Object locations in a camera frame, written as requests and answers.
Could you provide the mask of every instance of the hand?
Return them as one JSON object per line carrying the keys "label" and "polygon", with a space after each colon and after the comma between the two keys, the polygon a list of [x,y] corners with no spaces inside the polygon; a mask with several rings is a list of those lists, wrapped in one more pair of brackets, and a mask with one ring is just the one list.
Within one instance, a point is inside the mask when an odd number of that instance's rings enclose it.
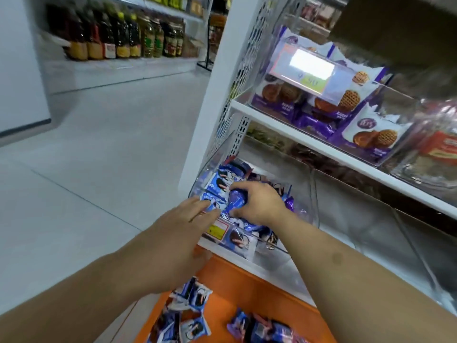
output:
{"label": "hand", "polygon": [[232,217],[245,218],[250,223],[275,229],[283,220],[281,217],[290,212],[276,190],[266,183],[234,182],[230,186],[230,190],[233,189],[248,191],[248,203],[230,211]]}
{"label": "hand", "polygon": [[204,251],[194,255],[193,251],[221,213],[214,209],[200,214],[209,204],[198,197],[188,198],[115,253],[115,267],[125,291],[139,298],[173,290],[206,264],[212,254]]}

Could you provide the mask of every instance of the white wall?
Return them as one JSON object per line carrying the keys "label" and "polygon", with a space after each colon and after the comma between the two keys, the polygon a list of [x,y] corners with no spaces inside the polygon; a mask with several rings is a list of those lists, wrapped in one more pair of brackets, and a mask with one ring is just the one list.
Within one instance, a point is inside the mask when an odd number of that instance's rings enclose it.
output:
{"label": "white wall", "polygon": [[49,119],[24,0],[0,0],[0,39],[0,132]]}

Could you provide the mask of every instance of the floor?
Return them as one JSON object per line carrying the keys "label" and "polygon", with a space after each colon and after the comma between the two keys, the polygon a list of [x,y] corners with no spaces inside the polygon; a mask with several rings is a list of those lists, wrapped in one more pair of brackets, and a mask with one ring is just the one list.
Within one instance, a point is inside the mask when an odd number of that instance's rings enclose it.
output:
{"label": "floor", "polygon": [[0,148],[0,313],[178,203],[208,80],[196,71],[53,95],[58,127]]}

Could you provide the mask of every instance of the orange surface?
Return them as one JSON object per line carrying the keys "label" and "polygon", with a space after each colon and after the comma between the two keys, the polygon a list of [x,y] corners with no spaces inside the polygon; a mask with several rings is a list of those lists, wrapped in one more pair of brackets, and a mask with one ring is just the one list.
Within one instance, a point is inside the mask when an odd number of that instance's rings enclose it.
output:
{"label": "orange surface", "polygon": [[[312,343],[336,342],[316,308],[216,255],[197,277],[213,290],[203,313],[212,335],[199,342],[236,342],[225,326],[237,307],[287,323]],[[145,343],[167,297],[161,296],[135,343]]]}

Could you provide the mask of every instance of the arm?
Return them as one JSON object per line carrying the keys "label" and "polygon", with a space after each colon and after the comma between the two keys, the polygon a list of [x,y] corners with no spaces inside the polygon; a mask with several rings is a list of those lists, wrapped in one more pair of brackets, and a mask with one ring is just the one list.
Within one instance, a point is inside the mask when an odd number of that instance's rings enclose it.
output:
{"label": "arm", "polygon": [[185,283],[211,257],[193,255],[220,211],[190,198],[113,254],[0,317],[0,343],[92,343],[131,303]]}
{"label": "arm", "polygon": [[285,208],[268,184],[235,182],[248,204],[231,215],[270,226],[339,343],[454,342],[457,319],[396,275]]}

